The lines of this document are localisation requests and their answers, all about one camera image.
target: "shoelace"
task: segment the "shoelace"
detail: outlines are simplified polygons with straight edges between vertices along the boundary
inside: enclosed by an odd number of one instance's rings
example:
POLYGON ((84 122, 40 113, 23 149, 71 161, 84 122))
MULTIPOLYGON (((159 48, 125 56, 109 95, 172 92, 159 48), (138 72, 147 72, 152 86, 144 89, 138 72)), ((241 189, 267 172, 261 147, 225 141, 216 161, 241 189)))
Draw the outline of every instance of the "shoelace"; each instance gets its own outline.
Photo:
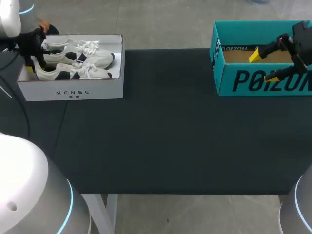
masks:
POLYGON ((80 60, 75 60, 73 63, 73 67, 75 68, 73 71, 78 72, 78 74, 87 75, 88 79, 91 79, 90 70, 96 71, 97 67, 93 63, 87 63, 80 60))
POLYGON ((85 54, 94 55, 94 53, 98 50, 99 45, 93 41, 80 40, 77 44, 77 48, 85 54))

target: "teal shoe box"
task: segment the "teal shoe box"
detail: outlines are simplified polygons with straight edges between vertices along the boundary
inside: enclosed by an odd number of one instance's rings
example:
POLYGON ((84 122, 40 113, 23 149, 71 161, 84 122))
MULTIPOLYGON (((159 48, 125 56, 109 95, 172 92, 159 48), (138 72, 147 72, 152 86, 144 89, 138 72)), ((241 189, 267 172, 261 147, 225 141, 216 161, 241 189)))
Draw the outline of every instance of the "teal shoe box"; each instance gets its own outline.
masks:
POLYGON ((312 65, 302 75, 283 81, 265 82, 264 76, 293 65, 287 51, 276 51, 249 64, 249 55, 259 45, 275 41, 279 35, 293 36, 296 21, 216 21, 210 46, 214 80, 220 96, 312 95, 312 65))

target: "white sneaker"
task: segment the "white sneaker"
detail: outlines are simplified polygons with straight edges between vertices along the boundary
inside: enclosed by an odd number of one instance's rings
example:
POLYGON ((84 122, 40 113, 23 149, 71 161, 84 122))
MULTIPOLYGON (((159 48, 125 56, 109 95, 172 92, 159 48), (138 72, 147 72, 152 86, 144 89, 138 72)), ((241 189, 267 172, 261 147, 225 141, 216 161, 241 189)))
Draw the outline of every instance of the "white sneaker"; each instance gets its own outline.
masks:
POLYGON ((96 67, 107 68, 115 59, 114 53, 99 49, 99 45, 90 41, 74 41, 69 39, 65 43, 52 44, 44 42, 49 51, 57 51, 50 55, 44 55, 48 65, 58 63, 72 64, 74 60, 93 63, 96 67))
POLYGON ((42 70, 38 62, 34 62, 39 80, 70 80, 70 79, 110 79, 112 74, 97 68, 91 63, 74 62, 73 65, 59 63, 51 72, 42 70))

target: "black tablecloth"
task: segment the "black tablecloth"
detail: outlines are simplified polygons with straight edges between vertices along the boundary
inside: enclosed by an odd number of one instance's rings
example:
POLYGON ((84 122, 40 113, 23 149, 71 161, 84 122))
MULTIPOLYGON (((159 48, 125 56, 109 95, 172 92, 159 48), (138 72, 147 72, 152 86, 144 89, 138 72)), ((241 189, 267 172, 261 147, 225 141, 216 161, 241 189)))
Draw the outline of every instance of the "black tablecloth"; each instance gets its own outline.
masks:
POLYGON ((27 106, 81 193, 284 194, 312 162, 312 97, 219 97, 208 49, 128 50, 124 99, 27 106))

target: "gray floor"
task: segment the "gray floor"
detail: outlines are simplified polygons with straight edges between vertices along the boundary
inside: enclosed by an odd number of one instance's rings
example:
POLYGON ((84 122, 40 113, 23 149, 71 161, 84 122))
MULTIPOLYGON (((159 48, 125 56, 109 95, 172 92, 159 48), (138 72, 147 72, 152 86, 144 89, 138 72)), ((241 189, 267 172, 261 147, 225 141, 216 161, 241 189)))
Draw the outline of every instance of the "gray floor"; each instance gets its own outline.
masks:
MULTIPOLYGON (((215 20, 312 18, 310 0, 36 0, 63 34, 123 34, 126 49, 210 47, 215 20)), ((117 234, 278 234, 267 196, 120 195, 117 234)))
POLYGON ((116 234, 279 234, 279 199, 119 195, 116 234))
POLYGON ((36 0, 64 34, 123 34, 127 49, 210 47, 215 20, 311 19, 310 0, 36 0))

